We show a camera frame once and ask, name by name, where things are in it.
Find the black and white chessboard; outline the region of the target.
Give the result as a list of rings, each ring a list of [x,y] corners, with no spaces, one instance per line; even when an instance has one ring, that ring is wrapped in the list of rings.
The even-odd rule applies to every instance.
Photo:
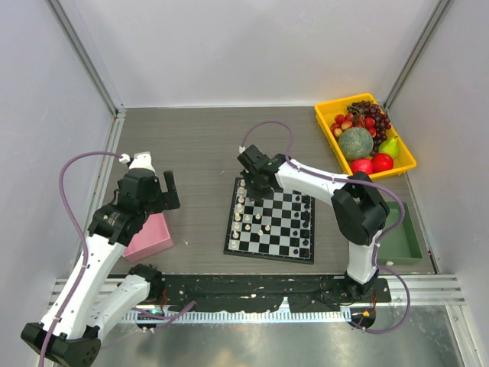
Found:
[[[312,265],[315,246],[315,199],[279,189],[253,200],[237,177],[223,253]]]

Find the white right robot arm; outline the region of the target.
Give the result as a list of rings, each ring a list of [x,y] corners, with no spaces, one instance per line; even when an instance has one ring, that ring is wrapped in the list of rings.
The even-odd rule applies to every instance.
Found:
[[[378,277],[377,244],[384,231],[389,208],[363,172],[334,175],[301,164],[285,154],[269,158],[255,145],[238,149],[248,195],[261,200],[272,192],[295,190],[331,206],[338,228],[348,240],[348,266],[344,288],[355,301],[370,296]]]

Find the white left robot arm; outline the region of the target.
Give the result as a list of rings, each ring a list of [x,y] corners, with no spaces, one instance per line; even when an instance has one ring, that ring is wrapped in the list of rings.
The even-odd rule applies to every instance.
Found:
[[[90,366],[104,338],[131,308],[162,298],[161,272],[139,264],[109,296],[96,302],[109,272],[149,216],[180,208],[172,171],[164,172],[164,179],[166,191],[153,171],[132,168],[118,182],[116,201],[96,210],[86,249],[55,304],[41,321],[27,323],[21,332],[21,339],[41,360]]]

